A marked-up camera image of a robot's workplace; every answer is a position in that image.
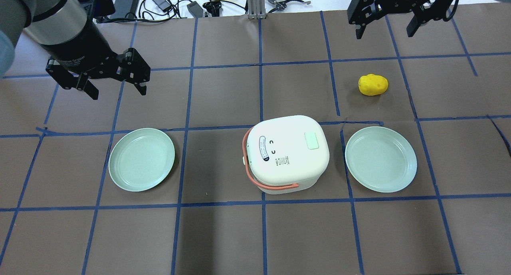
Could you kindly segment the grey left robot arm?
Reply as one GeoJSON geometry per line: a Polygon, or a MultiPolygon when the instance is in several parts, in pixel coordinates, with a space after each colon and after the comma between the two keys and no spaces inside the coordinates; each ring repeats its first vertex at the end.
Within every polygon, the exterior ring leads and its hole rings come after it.
{"type": "Polygon", "coordinates": [[[46,72],[61,88],[96,100],[91,80],[110,78],[146,95],[150,66],[135,48],[115,53],[93,22],[114,12],[113,0],[1,0],[1,75],[25,32],[49,54],[46,72]]]}

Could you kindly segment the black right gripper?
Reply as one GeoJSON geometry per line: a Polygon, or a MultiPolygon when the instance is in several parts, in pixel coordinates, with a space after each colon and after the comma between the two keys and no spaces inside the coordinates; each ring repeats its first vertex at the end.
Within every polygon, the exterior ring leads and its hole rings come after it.
{"type": "Polygon", "coordinates": [[[455,0],[351,0],[347,10],[349,24],[355,26],[357,39],[363,37],[365,28],[388,14],[407,14],[414,16],[407,25],[409,38],[419,27],[430,20],[438,21],[446,17],[447,10],[455,0]]]}

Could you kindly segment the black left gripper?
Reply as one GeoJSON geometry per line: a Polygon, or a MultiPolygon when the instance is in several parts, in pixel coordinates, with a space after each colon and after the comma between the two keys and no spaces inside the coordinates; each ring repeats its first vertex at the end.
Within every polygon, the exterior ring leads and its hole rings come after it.
{"type": "Polygon", "coordinates": [[[47,61],[46,72],[61,88],[75,88],[93,100],[98,99],[99,90],[88,76],[131,83],[145,96],[150,66],[135,48],[121,54],[112,50],[93,22],[97,1],[55,0],[36,11],[27,34],[54,58],[47,61]]]}

